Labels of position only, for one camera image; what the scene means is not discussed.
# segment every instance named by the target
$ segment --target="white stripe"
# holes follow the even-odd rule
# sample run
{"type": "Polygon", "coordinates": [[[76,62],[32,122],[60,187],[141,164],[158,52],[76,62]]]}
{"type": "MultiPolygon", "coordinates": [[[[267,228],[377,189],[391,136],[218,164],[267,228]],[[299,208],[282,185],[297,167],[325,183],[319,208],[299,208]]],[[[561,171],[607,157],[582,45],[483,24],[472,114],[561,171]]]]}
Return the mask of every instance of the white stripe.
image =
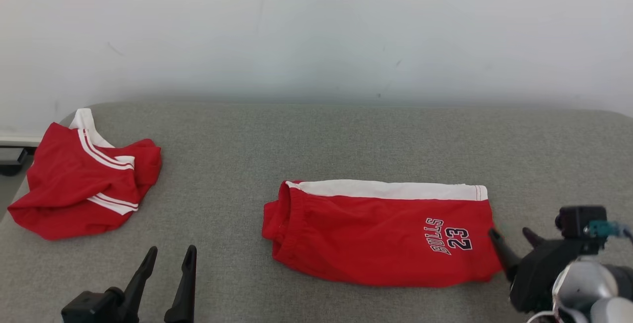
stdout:
{"type": "Polygon", "coordinates": [[[70,129],[86,129],[92,134],[92,143],[99,147],[113,147],[113,145],[102,138],[94,127],[94,118],[92,117],[92,111],[89,108],[81,108],[75,111],[75,118],[70,123],[70,129]]]}
{"type": "Polygon", "coordinates": [[[102,194],[102,193],[95,194],[95,197],[97,197],[99,199],[104,199],[104,200],[109,201],[109,202],[114,202],[114,203],[118,203],[118,204],[124,204],[124,205],[127,205],[127,206],[133,206],[135,208],[138,207],[138,203],[122,201],[120,199],[116,199],[116,198],[110,197],[110,196],[102,194]]]}
{"type": "Polygon", "coordinates": [[[371,197],[382,199],[454,199],[484,201],[488,190],[483,185],[434,184],[434,183],[382,183],[379,181],[330,180],[311,183],[292,183],[288,187],[308,194],[332,197],[371,197]]]}
{"type": "Polygon", "coordinates": [[[86,131],[79,129],[79,131],[77,131],[77,134],[79,135],[79,142],[81,142],[81,146],[84,148],[84,151],[86,152],[86,154],[92,156],[93,159],[97,160],[102,165],[106,165],[107,167],[115,168],[117,170],[126,170],[128,168],[129,169],[134,169],[134,167],[131,164],[128,164],[128,165],[125,165],[125,166],[119,166],[119,165],[115,165],[113,163],[109,163],[105,159],[99,157],[99,155],[95,154],[90,149],[89,141],[86,138],[86,135],[87,135],[86,131]]]}
{"type": "Polygon", "coordinates": [[[122,167],[131,165],[132,168],[134,168],[134,156],[120,156],[121,158],[132,159],[131,162],[125,163],[125,162],[117,161],[117,159],[111,158],[108,155],[104,154],[103,152],[97,150],[97,148],[92,144],[92,141],[90,140],[90,133],[88,132],[88,130],[84,130],[84,132],[86,132],[86,139],[88,140],[87,141],[88,146],[95,154],[97,154],[97,156],[102,156],[106,159],[109,159],[110,161],[113,161],[114,163],[122,167]]]}
{"type": "Polygon", "coordinates": [[[117,212],[120,215],[124,215],[124,214],[127,214],[129,212],[136,212],[138,210],[138,208],[130,208],[128,206],[124,206],[124,205],[120,205],[120,204],[108,203],[108,202],[104,201],[103,199],[99,199],[97,197],[90,197],[90,198],[88,198],[88,200],[90,202],[99,204],[103,208],[107,208],[109,210],[117,212]]]}

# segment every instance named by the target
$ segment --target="red basketball jersey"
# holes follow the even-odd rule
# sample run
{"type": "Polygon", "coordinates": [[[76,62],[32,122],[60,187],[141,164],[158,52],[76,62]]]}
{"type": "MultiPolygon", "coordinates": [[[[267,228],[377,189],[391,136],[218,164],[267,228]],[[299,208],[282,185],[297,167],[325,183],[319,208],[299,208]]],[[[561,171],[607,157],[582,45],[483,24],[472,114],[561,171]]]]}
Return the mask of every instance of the red basketball jersey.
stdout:
{"type": "Polygon", "coordinates": [[[50,125],[27,172],[30,192],[8,208],[17,224],[48,240],[119,228],[161,168],[152,140],[115,148],[97,133],[90,109],[79,109],[71,128],[50,125]]]}
{"type": "Polygon", "coordinates": [[[445,287],[500,271],[482,185],[284,182],[264,206],[273,257],[326,280],[445,287]]]}

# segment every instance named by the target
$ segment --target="red fabric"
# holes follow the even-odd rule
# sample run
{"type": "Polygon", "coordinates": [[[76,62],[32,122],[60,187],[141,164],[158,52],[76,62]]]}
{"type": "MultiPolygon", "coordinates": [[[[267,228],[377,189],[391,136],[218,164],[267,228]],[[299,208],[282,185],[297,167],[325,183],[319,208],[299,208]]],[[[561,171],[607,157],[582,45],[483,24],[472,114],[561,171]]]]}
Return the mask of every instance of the red fabric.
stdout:
{"type": "MultiPolygon", "coordinates": [[[[47,240],[93,235],[119,228],[133,212],[117,213],[89,201],[107,195],[140,203],[156,183],[160,147],[144,139],[122,148],[95,147],[106,158],[133,156],[134,168],[111,168],[83,148],[81,129],[50,125],[27,172],[30,192],[9,206],[14,221],[47,240]]],[[[120,208],[130,208],[120,204],[120,208]]]]}
{"type": "Polygon", "coordinates": [[[282,183],[264,206],[262,236],[275,260],[325,280],[445,287],[500,271],[492,227],[487,199],[325,196],[282,183]]]}

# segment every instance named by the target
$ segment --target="red shorts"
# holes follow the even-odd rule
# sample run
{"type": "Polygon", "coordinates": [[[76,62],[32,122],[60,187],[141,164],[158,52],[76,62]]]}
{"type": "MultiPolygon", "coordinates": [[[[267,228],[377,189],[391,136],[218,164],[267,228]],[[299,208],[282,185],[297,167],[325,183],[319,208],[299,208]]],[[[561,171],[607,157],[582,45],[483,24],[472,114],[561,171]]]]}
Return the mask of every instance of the red shorts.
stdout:
{"type": "Polygon", "coordinates": [[[286,181],[264,206],[273,258],[325,280],[445,287],[500,271],[482,185],[286,181]]]}

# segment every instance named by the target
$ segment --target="gray table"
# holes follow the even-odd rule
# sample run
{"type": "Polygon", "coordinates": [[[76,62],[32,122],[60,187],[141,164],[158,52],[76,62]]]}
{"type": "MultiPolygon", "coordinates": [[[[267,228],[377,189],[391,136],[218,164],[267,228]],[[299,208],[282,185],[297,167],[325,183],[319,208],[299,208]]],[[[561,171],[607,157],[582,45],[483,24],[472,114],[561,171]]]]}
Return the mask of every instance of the gray table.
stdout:
{"type": "MultiPolygon", "coordinates": [[[[529,250],[521,226],[558,235],[560,206],[603,204],[633,224],[633,120],[614,113],[138,102],[92,110],[114,145],[151,138],[163,147],[158,183],[104,235],[47,242],[5,215],[3,322],[60,322],[81,291],[125,287],[152,245],[158,260],[139,313],[162,322],[189,244],[198,248],[198,322],[525,320],[501,275],[444,289],[377,288],[275,262],[261,237],[262,207],[285,179],[485,185],[495,222],[519,253],[529,250]]],[[[633,264],[630,242],[611,240],[603,255],[633,264]]]]}

